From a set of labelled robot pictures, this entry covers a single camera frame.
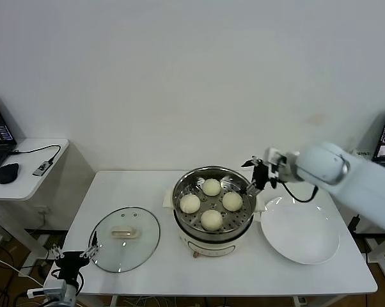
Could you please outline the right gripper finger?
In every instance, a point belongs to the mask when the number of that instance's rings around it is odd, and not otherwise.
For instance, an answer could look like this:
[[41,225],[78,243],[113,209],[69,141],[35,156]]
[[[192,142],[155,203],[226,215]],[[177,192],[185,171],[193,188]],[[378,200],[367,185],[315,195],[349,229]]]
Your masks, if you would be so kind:
[[258,157],[252,157],[250,160],[246,161],[241,167],[247,168],[252,166],[258,166],[259,164],[263,164],[263,160]]
[[262,188],[258,188],[256,184],[249,184],[240,189],[241,195],[256,196],[263,191]]

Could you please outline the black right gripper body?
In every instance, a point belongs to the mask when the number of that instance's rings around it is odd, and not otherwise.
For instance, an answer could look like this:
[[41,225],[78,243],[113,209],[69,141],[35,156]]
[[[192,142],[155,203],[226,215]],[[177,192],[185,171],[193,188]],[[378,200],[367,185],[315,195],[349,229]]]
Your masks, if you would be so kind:
[[264,189],[269,182],[269,169],[262,162],[253,167],[252,181],[257,189]]

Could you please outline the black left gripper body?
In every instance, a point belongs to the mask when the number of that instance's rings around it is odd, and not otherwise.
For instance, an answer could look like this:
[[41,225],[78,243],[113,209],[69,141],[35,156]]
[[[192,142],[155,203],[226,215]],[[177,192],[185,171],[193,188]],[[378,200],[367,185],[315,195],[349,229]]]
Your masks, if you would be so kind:
[[56,259],[59,268],[58,279],[76,280],[82,267],[89,264],[90,259],[84,251],[66,251]]

